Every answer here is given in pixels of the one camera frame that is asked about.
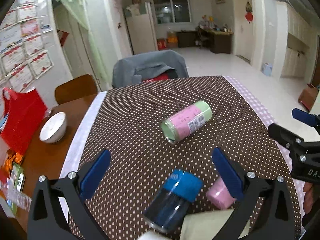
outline green lace curtain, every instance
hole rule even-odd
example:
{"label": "green lace curtain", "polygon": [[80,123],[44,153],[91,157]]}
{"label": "green lace curtain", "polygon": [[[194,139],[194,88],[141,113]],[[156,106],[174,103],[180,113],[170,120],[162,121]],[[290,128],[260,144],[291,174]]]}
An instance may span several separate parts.
{"label": "green lace curtain", "polygon": [[100,51],[96,46],[94,41],[94,36],[89,28],[89,23],[87,22],[87,18],[84,10],[84,0],[56,0],[61,1],[63,6],[68,10],[68,12],[74,17],[74,19],[88,31],[88,38],[91,47],[91,51],[95,61],[94,69],[97,71],[96,75],[99,75],[99,79],[102,79],[107,84],[112,83],[112,75],[108,73],[106,69]]}

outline window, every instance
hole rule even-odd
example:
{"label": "window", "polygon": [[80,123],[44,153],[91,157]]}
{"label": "window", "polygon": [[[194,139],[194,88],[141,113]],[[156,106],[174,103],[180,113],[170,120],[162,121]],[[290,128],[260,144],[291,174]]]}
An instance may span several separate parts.
{"label": "window", "polygon": [[190,22],[188,0],[153,0],[158,24]]}

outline bowl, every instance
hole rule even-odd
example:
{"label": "bowl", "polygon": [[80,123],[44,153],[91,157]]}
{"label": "bowl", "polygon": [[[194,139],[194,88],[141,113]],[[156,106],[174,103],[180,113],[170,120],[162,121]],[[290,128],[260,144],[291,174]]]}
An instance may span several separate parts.
{"label": "bowl", "polygon": [[55,143],[63,137],[66,132],[66,128],[66,113],[57,113],[44,124],[41,129],[39,138],[45,143]]}

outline pink bottle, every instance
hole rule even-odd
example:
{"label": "pink bottle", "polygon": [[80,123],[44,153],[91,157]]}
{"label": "pink bottle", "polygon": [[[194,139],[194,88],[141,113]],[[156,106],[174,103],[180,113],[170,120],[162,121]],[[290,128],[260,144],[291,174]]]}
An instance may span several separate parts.
{"label": "pink bottle", "polygon": [[236,201],[235,198],[231,197],[221,177],[215,181],[205,195],[219,209],[228,209]]}

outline blue and black can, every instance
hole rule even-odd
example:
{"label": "blue and black can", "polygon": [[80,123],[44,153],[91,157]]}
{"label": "blue and black can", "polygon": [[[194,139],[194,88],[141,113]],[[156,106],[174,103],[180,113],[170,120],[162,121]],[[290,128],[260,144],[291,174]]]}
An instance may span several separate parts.
{"label": "blue and black can", "polygon": [[174,231],[182,223],[202,185],[202,181],[191,173],[174,170],[144,211],[144,219],[162,233]]}

